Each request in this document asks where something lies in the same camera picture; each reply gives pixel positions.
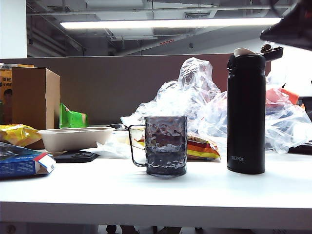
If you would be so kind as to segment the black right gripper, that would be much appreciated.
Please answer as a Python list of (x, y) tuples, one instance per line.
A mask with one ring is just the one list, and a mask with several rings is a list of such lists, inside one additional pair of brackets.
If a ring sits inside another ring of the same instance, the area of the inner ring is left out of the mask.
[(274, 24), (260, 34), (263, 41), (275, 42), (312, 50), (312, 1), (299, 0), (281, 23)]

